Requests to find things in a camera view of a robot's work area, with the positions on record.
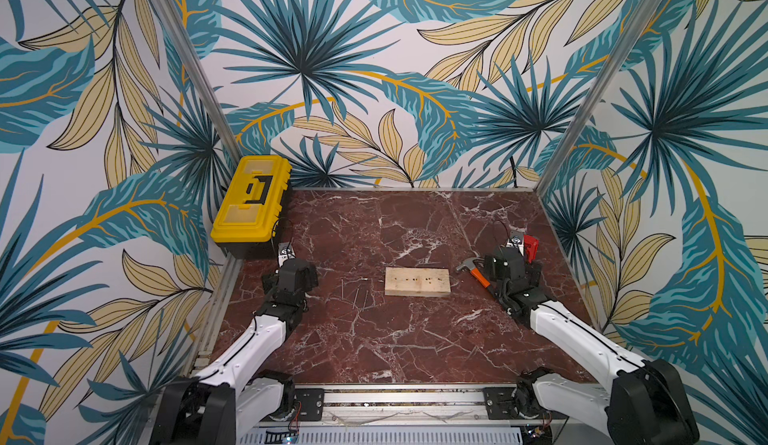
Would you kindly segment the claw hammer orange black handle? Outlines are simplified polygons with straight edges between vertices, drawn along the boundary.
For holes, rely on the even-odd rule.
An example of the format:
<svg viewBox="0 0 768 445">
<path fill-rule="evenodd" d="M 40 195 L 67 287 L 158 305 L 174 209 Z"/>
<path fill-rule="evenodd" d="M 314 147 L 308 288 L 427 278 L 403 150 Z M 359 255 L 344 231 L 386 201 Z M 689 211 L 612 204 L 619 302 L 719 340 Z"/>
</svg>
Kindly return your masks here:
<svg viewBox="0 0 768 445">
<path fill-rule="evenodd" d="M 497 299 L 497 289 L 493 282 L 491 282 L 481 270 L 481 258 L 474 256 L 463 260 L 457 267 L 456 272 L 469 273 L 494 299 Z"/>
</svg>

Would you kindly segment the wooden block with nails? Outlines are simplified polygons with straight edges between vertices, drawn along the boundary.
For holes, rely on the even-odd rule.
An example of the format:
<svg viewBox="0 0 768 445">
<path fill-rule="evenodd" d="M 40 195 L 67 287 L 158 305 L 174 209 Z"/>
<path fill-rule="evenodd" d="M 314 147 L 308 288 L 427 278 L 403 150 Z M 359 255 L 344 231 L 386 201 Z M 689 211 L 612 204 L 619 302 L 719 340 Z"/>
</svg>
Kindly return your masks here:
<svg viewBox="0 0 768 445">
<path fill-rule="evenodd" d="M 450 294 L 450 276 L 447 269 L 386 268 L 386 296 L 446 297 Z"/>
</svg>

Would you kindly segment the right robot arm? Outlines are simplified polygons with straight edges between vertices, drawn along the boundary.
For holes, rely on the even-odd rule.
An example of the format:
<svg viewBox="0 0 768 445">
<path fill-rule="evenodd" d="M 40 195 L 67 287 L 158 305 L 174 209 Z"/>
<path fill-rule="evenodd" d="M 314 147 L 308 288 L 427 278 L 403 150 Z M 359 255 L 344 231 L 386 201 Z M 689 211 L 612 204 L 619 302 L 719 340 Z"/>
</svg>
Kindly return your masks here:
<svg viewBox="0 0 768 445">
<path fill-rule="evenodd" d="M 521 375 L 507 407 L 525 418 L 558 412 L 615 444 L 695 444 L 700 439 L 676 368 L 614 343 L 539 285 L 541 268 L 516 245 L 484 257 L 478 281 L 505 314 L 546 338 L 586 370 L 578 383 L 540 367 Z"/>
</svg>

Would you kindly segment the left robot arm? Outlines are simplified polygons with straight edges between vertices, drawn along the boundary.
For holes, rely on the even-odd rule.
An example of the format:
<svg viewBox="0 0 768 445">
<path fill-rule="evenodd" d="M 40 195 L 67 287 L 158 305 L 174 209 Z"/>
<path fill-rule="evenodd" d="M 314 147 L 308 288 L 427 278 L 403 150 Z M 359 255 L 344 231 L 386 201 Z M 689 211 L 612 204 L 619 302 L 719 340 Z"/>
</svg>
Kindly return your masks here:
<svg viewBox="0 0 768 445">
<path fill-rule="evenodd" d="M 298 414 L 292 377 L 261 367 L 301 323 L 317 270 L 289 258 L 264 282 L 264 303 L 240 337 L 206 368 L 165 388 L 151 444 L 236 444 L 265 418 Z"/>
</svg>

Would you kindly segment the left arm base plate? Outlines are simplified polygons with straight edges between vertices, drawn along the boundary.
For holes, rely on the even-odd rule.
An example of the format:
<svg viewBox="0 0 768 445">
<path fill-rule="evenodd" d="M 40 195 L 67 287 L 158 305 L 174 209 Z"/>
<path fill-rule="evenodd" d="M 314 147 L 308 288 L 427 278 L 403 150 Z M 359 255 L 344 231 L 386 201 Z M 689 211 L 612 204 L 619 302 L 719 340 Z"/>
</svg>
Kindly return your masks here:
<svg viewBox="0 0 768 445">
<path fill-rule="evenodd" d="M 283 421 L 319 422 L 325 406 L 323 388 L 289 389 L 284 394 Z"/>
</svg>

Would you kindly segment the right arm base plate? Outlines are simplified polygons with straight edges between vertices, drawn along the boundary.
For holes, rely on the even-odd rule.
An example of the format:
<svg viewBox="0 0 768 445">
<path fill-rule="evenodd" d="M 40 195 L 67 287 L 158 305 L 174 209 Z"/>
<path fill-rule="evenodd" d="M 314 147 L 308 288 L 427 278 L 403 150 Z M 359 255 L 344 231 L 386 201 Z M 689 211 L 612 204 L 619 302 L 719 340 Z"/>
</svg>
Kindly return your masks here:
<svg viewBox="0 0 768 445">
<path fill-rule="evenodd" d="M 562 413 L 544 409 L 531 391 L 516 386 L 485 387 L 483 402 L 489 420 L 565 419 Z"/>
</svg>

